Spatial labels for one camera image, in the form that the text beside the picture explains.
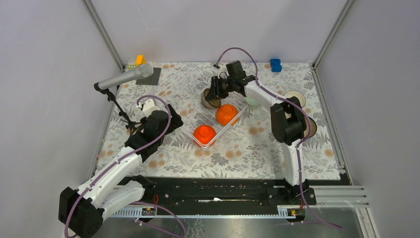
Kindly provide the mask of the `white wire dish rack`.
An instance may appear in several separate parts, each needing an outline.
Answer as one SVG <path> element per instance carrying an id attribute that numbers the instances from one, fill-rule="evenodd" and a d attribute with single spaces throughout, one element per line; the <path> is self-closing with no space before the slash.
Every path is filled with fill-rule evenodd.
<path id="1" fill-rule="evenodd" d="M 184 122 L 182 132 L 193 141 L 198 140 L 193 136 L 194 130 L 200 125 L 210 125 L 216 131 L 216 136 L 201 148 L 208 149 L 224 132 L 233 126 L 248 106 L 245 98 L 237 93 L 230 93 L 226 99 L 221 100 L 221 105 L 232 104 L 239 113 L 227 125 L 223 126 L 216 120 L 216 110 L 205 108 L 201 103 L 201 94 L 210 88 L 210 80 L 217 70 L 210 63 L 188 62 L 168 63 L 168 68 L 162 68 L 158 86 L 153 88 L 153 93 L 172 105 Z"/>

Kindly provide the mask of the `dark blue glazed bowl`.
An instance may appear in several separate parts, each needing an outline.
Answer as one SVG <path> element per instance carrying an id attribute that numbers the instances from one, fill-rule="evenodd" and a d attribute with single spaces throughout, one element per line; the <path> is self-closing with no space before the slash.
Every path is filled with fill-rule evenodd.
<path id="1" fill-rule="evenodd" d="M 307 123 L 307 128 L 304 131 L 304 136 L 305 137 L 308 136 L 309 138 L 311 138 L 317 132 L 317 124 L 316 124 L 316 122 L 314 121 L 313 118 L 309 118 L 309 120 L 306 120 L 306 123 Z"/>

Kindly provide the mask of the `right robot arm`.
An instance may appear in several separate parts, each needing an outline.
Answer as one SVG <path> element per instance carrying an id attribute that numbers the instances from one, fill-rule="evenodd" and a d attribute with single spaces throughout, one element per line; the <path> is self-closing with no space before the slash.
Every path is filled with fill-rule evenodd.
<path id="1" fill-rule="evenodd" d="M 286 171 L 283 193 L 290 204 L 308 206 L 309 181 L 303 177 L 302 144 L 312 131 L 311 120 L 302 109 L 297 97 L 286 98 L 268 89 L 256 74 L 247 75 L 240 61 L 226 65 L 213 65 L 218 72 L 211 77 L 210 87 L 201 95 L 201 102 L 208 109 L 217 109 L 216 103 L 236 92 L 251 98 L 270 113 L 271 132 L 282 147 Z"/>

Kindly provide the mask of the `orange bowl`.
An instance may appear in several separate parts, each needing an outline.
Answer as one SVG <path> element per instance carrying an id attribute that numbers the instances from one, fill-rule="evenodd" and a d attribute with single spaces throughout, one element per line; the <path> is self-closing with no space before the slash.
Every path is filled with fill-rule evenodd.
<path id="1" fill-rule="evenodd" d="M 215 117 L 219 124 L 225 126 L 230 123 L 238 113 L 239 111 L 234 105 L 224 104 L 217 109 Z"/>
<path id="2" fill-rule="evenodd" d="M 194 141 L 197 146 L 207 145 L 216 136 L 216 131 L 210 125 L 200 125 L 194 130 L 193 136 L 198 140 Z"/>

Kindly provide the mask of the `black gold-rimmed bowl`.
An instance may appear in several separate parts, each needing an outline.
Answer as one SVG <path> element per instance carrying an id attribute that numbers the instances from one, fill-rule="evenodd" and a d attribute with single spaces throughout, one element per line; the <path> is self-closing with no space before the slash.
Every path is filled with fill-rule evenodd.
<path id="1" fill-rule="evenodd" d="M 206 96 L 209 93 L 209 91 L 210 91 L 210 89 L 209 88 L 206 88 L 202 92 L 202 94 L 201 94 L 201 103 L 207 109 L 216 110 L 216 109 L 218 109 L 218 108 L 221 107 L 221 100 L 217 99 L 217 100 L 210 100 L 210 101 L 208 101 L 206 99 Z"/>

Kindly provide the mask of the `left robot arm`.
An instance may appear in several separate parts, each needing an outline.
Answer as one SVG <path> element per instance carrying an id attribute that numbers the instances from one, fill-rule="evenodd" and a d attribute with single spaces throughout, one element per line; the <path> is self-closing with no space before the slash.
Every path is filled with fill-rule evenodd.
<path id="1" fill-rule="evenodd" d="M 98 174 L 77 189 L 65 188 L 59 197 L 58 219 L 65 225 L 64 236 L 92 237 L 102 223 L 124 206 L 152 201 L 154 191 L 137 180 L 120 189 L 115 186 L 135 167 L 158 150 L 165 135 L 183 125 L 181 116 L 171 104 L 165 110 L 142 105 L 146 115 L 139 129 L 125 142 L 120 152 Z"/>

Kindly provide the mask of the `teal and white bowl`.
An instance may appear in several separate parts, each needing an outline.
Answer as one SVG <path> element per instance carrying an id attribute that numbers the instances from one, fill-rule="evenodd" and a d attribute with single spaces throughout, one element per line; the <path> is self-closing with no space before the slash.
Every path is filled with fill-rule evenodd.
<path id="1" fill-rule="evenodd" d="M 286 97 L 286 98 L 296 97 L 299 100 L 299 103 L 300 103 L 301 107 L 304 107 L 305 104 L 306 104 L 305 96 L 299 91 L 295 91 L 295 90 L 287 91 L 284 94 L 284 97 Z"/>

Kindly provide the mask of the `pale green bowl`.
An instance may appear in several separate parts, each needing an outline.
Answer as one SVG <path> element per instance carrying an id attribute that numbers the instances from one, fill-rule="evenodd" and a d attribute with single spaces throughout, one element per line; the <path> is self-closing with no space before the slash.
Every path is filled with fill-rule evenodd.
<path id="1" fill-rule="evenodd" d="M 252 98 L 249 98 L 249 97 L 245 97 L 245 100 L 251 106 L 260 106 L 261 105 L 258 101 L 254 100 Z"/>

